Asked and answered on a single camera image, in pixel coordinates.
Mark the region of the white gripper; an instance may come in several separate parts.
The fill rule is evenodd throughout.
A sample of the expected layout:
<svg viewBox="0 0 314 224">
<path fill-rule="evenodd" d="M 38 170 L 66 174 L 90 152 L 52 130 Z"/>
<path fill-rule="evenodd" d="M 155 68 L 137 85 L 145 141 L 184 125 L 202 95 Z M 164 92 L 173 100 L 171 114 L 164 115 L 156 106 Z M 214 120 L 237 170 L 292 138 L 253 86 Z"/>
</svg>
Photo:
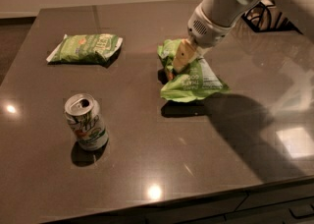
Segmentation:
<svg viewBox="0 0 314 224">
<path fill-rule="evenodd" d="M 196 59 L 196 48 L 214 47 L 229 33 L 231 27 L 222 27 L 210 21 L 198 5 L 187 22 L 188 41 L 183 39 L 173 60 L 173 67 L 177 73 L 183 71 L 189 63 Z"/>
</svg>

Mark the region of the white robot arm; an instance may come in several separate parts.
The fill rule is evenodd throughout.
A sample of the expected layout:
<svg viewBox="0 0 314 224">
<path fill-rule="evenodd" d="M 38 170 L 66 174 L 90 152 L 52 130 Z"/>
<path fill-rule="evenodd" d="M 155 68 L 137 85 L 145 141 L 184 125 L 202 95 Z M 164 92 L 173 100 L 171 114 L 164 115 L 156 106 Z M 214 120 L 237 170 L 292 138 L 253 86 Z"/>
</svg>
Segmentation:
<svg viewBox="0 0 314 224">
<path fill-rule="evenodd" d="M 202 0 L 187 23 L 188 38 L 176 54 L 173 68 L 182 72 L 201 52 L 211 48 L 260 0 Z M 310 40 L 314 40 L 314 0 L 272 0 L 275 6 Z"/>
</svg>

